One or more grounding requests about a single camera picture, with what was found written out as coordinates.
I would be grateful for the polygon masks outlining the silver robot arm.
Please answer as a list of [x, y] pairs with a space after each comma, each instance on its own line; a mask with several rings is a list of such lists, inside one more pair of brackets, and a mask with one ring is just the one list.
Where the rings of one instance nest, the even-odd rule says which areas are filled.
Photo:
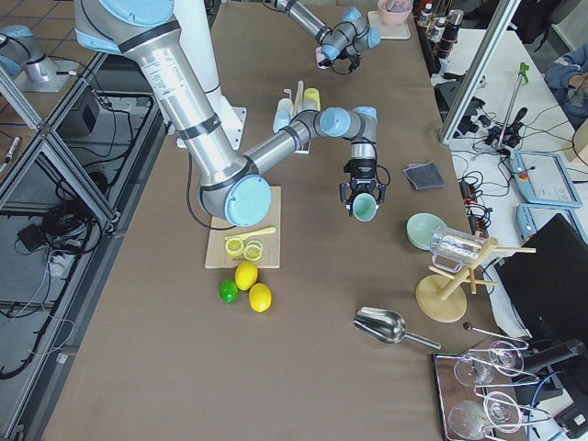
[[286, 15], [315, 39], [320, 53], [317, 65], [321, 69], [335, 71], [337, 61], [348, 60], [346, 74], [351, 74], [360, 66], [362, 53], [381, 42], [381, 32], [371, 27], [368, 19], [355, 6], [350, 6], [341, 21], [330, 27], [301, 1], [262, 1], [262, 5]]
[[351, 144], [349, 178], [339, 186], [348, 213], [374, 218], [385, 198], [378, 178], [377, 112], [309, 106], [281, 123], [268, 140], [237, 152], [221, 125], [217, 71], [209, 22], [199, 1], [78, 1], [79, 44], [120, 55], [141, 68], [155, 97], [200, 173], [199, 201], [210, 215], [231, 225], [256, 225], [272, 201], [264, 173], [316, 137]]

